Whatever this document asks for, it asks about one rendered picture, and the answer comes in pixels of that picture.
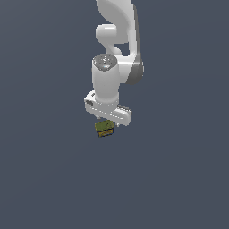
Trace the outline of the small olive yellow box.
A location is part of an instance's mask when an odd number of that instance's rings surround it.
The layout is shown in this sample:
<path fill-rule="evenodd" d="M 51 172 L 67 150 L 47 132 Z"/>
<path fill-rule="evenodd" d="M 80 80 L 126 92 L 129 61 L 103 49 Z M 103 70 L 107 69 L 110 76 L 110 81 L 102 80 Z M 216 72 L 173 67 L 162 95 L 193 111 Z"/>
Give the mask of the small olive yellow box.
<path fill-rule="evenodd" d="M 114 133 L 114 122 L 106 120 L 103 122 L 95 123 L 95 130 L 99 138 L 103 138 Z"/>

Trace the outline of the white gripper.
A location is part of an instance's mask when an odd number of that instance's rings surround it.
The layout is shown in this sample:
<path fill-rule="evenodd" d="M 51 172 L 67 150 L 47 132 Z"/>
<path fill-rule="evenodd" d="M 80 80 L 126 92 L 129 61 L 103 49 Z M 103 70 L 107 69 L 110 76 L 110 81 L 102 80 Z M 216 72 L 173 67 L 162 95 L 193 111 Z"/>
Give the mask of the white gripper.
<path fill-rule="evenodd" d="M 117 101 L 104 106 L 96 100 L 94 90 L 84 98 L 84 104 L 86 111 L 96 116 L 97 122 L 100 122 L 101 118 L 105 118 L 115 122 L 115 127 L 120 127 L 120 124 L 128 126 L 131 122 L 132 110 L 129 107 L 118 105 Z"/>

